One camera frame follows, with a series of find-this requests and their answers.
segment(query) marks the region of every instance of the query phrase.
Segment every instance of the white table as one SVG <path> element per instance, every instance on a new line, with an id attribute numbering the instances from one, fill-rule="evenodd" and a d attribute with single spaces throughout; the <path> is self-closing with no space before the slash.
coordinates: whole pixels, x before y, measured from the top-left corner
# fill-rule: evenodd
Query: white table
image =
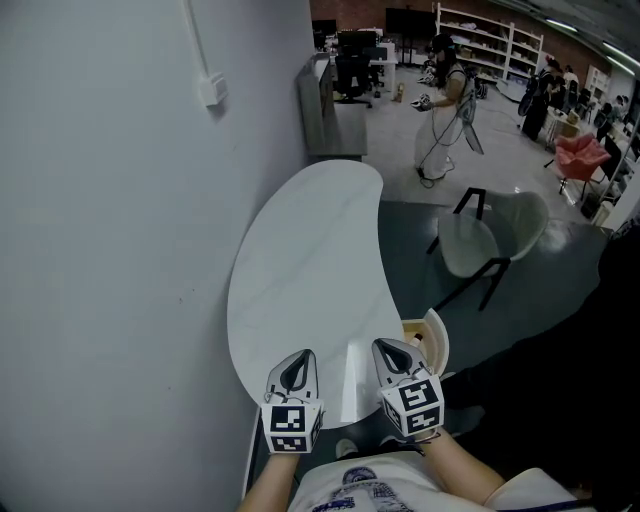
<path id="1" fill-rule="evenodd" d="M 371 343 L 403 339 L 378 246 L 381 191 L 372 167 L 329 160 L 291 178 L 253 222 L 231 277 L 227 327 L 231 359 L 256 403 L 271 369 L 310 348 L 327 409 L 323 428 L 378 408 Z M 357 356 L 349 364 L 361 366 L 357 387 L 344 385 L 348 351 Z M 344 420 L 343 396 L 354 392 L 355 417 Z"/>

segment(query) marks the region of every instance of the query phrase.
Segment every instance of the white t-shirt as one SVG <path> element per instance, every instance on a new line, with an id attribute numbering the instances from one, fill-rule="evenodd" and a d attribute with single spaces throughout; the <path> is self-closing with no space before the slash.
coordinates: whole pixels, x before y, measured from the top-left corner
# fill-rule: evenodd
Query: white t-shirt
<path id="1" fill-rule="evenodd" d="M 334 462 L 309 471 L 289 512 L 481 512 L 573 499 L 544 471 L 530 469 L 500 487 L 482 507 L 443 492 L 420 454 L 396 452 Z"/>

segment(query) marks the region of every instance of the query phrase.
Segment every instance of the pink chair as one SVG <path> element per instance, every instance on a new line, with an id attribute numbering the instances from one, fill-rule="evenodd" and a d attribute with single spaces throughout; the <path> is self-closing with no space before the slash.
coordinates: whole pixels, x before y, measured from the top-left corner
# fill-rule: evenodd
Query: pink chair
<path id="1" fill-rule="evenodd" d="M 611 155 L 607 153 L 591 133 L 574 137 L 573 139 L 558 137 L 556 139 L 556 157 L 554 160 L 564 176 L 559 193 L 562 194 L 567 180 L 584 181 L 582 195 L 580 196 L 580 200 L 582 200 L 587 183 L 591 181 L 591 176 L 609 158 L 611 158 Z"/>

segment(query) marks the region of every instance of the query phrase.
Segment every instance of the wall outlet box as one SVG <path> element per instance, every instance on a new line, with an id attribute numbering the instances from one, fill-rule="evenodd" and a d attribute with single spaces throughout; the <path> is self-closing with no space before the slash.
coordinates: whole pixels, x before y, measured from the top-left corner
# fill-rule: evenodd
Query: wall outlet box
<path id="1" fill-rule="evenodd" d="M 228 94 L 227 81 L 222 73 L 214 73 L 200 81 L 200 99 L 205 107 L 218 105 Z"/>

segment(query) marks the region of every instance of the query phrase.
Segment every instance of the computer monitor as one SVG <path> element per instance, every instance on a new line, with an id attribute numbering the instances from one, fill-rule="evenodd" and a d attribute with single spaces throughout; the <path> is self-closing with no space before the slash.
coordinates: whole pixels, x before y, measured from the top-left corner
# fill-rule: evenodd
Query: computer monitor
<path id="1" fill-rule="evenodd" d="M 436 15 L 427 11 L 387 8 L 386 31 L 432 39 L 436 35 Z"/>
<path id="2" fill-rule="evenodd" d="M 338 34 L 338 46 L 353 46 L 355 48 L 373 48 L 378 43 L 378 34 L 365 30 L 363 32 L 350 30 Z"/>
<path id="3" fill-rule="evenodd" d="M 336 20 L 315 20 L 311 22 L 314 32 L 322 32 L 325 36 L 338 32 Z"/>

